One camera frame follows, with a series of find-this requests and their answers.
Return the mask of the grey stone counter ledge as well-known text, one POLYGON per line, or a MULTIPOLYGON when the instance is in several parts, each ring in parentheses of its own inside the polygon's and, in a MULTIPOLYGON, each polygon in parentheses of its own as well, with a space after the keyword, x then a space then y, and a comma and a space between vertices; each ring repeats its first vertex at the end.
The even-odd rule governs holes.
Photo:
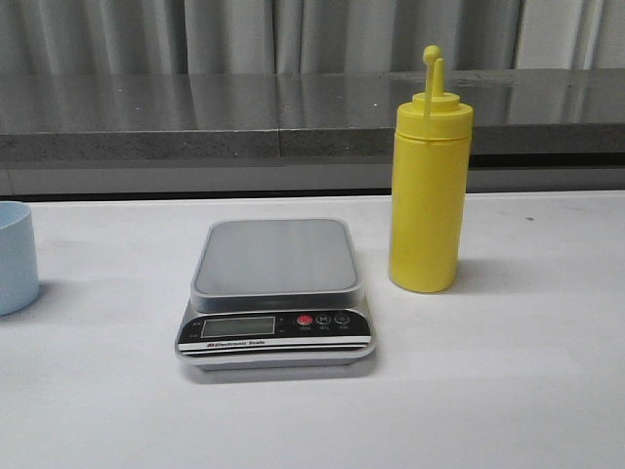
MULTIPOLYGON (((620 190, 619 69, 451 71, 470 192, 620 190)), ((28 201, 386 194, 420 72, 1 81, 1 194, 28 201)))

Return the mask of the silver electronic kitchen scale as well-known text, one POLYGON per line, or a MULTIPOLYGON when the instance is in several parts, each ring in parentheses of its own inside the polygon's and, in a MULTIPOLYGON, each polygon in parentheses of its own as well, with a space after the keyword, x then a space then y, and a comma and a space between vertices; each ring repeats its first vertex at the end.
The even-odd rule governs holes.
POLYGON ((203 370, 345 365, 376 333, 347 224, 229 220, 210 227, 175 350, 203 370))

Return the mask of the yellow squeeze bottle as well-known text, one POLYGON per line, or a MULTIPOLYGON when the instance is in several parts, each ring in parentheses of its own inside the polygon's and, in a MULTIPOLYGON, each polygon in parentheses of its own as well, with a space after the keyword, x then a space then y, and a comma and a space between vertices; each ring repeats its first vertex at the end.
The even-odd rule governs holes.
POLYGON ((396 113, 389 275, 434 293, 457 272, 474 110, 445 90, 439 46, 427 46, 423 62, 425 90, 396 113))

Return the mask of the light blue plastic cup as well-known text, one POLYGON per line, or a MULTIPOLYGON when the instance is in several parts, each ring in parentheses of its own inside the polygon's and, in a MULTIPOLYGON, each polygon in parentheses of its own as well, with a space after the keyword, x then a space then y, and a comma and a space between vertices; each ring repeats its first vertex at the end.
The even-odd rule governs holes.
POLYGON ((17 201, 1 202, 1 316, 31 304, 39 294, 39 276, 31 209, 17 201))

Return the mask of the grey pleated curtain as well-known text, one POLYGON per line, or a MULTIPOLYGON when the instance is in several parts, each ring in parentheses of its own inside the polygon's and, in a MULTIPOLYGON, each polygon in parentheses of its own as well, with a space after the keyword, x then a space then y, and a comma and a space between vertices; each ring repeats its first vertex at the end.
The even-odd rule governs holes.
POLYGON ((620 1, 5 1, 1 72, 300 74, 620 68, 620 1))

